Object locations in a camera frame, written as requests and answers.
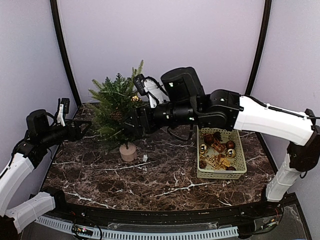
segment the ornament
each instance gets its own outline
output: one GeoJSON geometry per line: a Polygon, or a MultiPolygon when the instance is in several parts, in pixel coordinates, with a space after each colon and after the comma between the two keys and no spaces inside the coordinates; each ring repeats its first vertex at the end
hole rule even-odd
{"type": "Polygon", "coordinates": [[[227,158],[233,159],[236,156],[236,150],[230,148],[226,151],[227,158]]]}
{"type": "Polygon", "coordinates": [[[205,169],[206,167],[207,167],[207,163],[206,163],[205,161],[201,160],[201,161],[199,162],[199,168],[205,169]]]}
{"type": "Polygon", "coordinates": [[[225,147],[227,149],[235,149],[236,148],[236,144],[234,141],[227,141],[226,144],[225,144],[225,147]]]}
{"type": "Polygon", "coordinates": [[[133,96],[131,98],[131,102],[139,102],[139,101],[142,101],[142,99],[140,97],[138,97],[138,96],[133,96]]]}
{"type": "Polygon", "coordinates": [[[220,142],[222,142],[221,132],[216,131],[216,132],[213,134],[213,137],[216,138],[216,139],[218,139],[220,142]]]}
{"type": "Polygon", "coordinates": [[[205,159],[206,154],[204,152],[199,152],[199,159],[205,159]]]}
{"type": "Polygon", "coordinates": [[[225,147],[220,143],[220,141],[217,138],[213,139],[211,147],[213,147],[218,153],[222,153],[225,150],[225,147]]]}
{"type": "Polygon", "coordinates": [[[214,140],[215,140],[215,138],[214,138],[214,136],[212,134],[207,134],[207,135],[205,135],[203,137],[204,143],[209,145],[209,146],[211,146],[211,144],[214,143],[214,140]]]}
{"type": "Polygon", "coordinates": [[[200,152],[201,153],[207,153],[208,152],[208,147],[204,143],[200,145],[200,152]]]}
{"type": "Polygon", "coordinates": [[[216,170],[216,168],[217,168],[218,165],[219,165],[218,156],[215,156],[215,155],[208,156],[208,155],[207,155],[207,156],[204,158],[204,160],[205,160],[208,164],[210,164],[214,170],[216,170]]]}
{"type": "Polygon", "coordinates": [[[226,168],[227,171],[237,171],[236,168],[234,166],[228,166],[226,168]]]}
{"type": "Polygon", "coordinates": [[[221,157],[220,157],[220,164],[221,164],[221,167],[223,169],[227,169],[228,167],[230,167],[229,160],[226,158],[225,155],[222,155],[222,154],[221,154],[221,157]]]}

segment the gold ornament ball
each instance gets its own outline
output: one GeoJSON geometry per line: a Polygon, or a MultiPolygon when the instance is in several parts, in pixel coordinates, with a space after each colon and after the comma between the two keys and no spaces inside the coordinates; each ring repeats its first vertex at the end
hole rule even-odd
{"type": "Polygon", "coordinates": [[[200,152],[201,153],[206,153],[208,151],[208,147],[207,145],[205,145],[204,143],[200,145],[200,152]]]}
{"type": "Polygon", "coordinates": [[[236,156],[236,150],[230,148],[226,151],[227,158],[233,159],[236,156]]]}

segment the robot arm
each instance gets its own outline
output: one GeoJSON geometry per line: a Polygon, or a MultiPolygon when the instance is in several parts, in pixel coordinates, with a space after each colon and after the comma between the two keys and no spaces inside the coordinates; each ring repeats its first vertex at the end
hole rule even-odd
{"type": "Polygon", "coordinates": [[[171,70],[161,80],[170,101],[135,109],[123,120],[125,128],[142,135],[165,126],[196,124],[200,129],[247,130],[289,140],[284,162],[266,188],[269,202],[279,202],[301,173],[317,165],[320,128],[311,110],[290,111],[223,89],[205,94],[192,67],[171,70]]]}
{"type": "Polygon", "coordinates": [[[61,202],[64,202],[63,191],[47,188],[19,206],[8,209],[18,187],[37,168],[50,147],[59,145],[64,140],[80,140],[89,129],[89,121],[65,119],[69,112],[69,103],[68,98],[62,98],[61,101],[59,99],[55,116],[44,109],[30,113],[26,118],[26,135],[14,147],[11,160],[0,175],[0,226],[12,229],[14,234],[21,233],[39,216],[61,207],[61,202]],[[52,125],[49,125],[48,116],[53,118],[52,125]]]}

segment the black frame pole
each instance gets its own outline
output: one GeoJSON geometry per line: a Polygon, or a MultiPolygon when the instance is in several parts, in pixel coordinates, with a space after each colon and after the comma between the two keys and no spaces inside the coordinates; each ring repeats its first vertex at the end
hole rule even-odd
{"type": "Polygon", "coordinates": [[[64,40],[63,33],[62,33],[60,17],[59,17],[57,0],[50,0],[50,5],[51,5],[51,12],[52,12],[52,18],[53,18],[53,23],[54,23],[54,28],[55,28],[56,39],[58,41],[65,73],[68,78],[68,82],[69,82],[69,85],[70,85],[70,88],[72,91],[74,101],[75,101],[77,107],[79,108],[82,105],[82,103],[81,103],[81,99],[79,96],[79,92],[77,90],[75,78],[72,73],[71,65],[69,62],[68,54],[67,54],[67,49],[66,49],[65,40],[64,40]]]}
{"type": "Polygon", "coordinates": [[[255,84],[255,80],[258,73],[258,68],[262,56],[262,52],[264,50],[266,35],[267,35],[267,29],[269,24],[269,18],[270,18],[270,12],[271,12],[271,3],[272,0],[265,0],[264,2],[264,10],[263,10],[263,17],[262,17],[262,24],[261,24],[261,30],[259,35],[258,44],[256,47],[256,52],[254,56],[254,61],[249,77],[248,84],[246,86],[245,95],[251,95],[252,89],[255,84]]]}

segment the pine cone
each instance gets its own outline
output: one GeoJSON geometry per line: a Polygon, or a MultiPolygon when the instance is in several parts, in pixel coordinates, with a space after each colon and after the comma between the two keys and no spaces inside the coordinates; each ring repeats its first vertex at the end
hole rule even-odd
{"type": "Polygon", "coordinates": [[[199,167],[200,167],[201,169],[205,169],[206,166],[207,166],[207,163],[206,163],[205,161],[201,160],[201,161],[199,162],[199,167]]]}
{"type": "Polygon", "coordinates": [[[112,120],[115,120],[117,122],[120,122],[123,118],[123,114],[120,111],[115,111],[109,114],[110,118],[112,120]]]}
{"type": "Polygon", "coordinates": [[[222,142],[221,132],[216,131],[216,132],[213,134],[213,137],[215,137],[215,138],[218,139],[220,142],[222,142]]]}

